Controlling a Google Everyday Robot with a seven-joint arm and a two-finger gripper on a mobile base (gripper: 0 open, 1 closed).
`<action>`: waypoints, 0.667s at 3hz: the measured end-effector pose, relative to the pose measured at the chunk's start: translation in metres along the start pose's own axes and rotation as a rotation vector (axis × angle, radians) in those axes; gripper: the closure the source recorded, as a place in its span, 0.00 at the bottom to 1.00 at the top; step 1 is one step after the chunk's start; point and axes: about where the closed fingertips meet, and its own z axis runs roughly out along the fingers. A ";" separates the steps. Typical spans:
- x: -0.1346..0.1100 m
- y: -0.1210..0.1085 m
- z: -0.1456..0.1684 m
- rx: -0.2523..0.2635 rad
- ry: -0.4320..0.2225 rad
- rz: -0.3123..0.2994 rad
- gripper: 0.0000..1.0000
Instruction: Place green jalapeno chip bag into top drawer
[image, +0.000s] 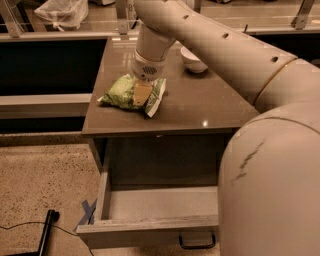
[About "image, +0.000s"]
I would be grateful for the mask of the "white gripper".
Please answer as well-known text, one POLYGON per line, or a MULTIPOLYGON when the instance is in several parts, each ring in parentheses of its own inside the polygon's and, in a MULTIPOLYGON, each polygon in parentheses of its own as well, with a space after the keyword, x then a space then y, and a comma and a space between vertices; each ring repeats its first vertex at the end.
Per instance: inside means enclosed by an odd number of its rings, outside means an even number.
POLYGON ((143 106, 152 92, 152 85, 148 81, 156 80, 162 74, 165 62, 150 61, 142 57, 138 51, 134 52, 132 71, 136 78, 134 83, 133 103, 136 106, 143 106))

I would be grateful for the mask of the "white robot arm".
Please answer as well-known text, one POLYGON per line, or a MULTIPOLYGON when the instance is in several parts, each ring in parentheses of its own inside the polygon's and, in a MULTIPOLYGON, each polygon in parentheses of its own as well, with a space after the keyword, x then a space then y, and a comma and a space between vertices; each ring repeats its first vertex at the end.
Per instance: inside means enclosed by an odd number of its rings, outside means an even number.
POLYGON ((189 48, 252 108, 218 181, 221 256, 320 256, 319 69, 188 7, 135 0, 153 33, 189 48))

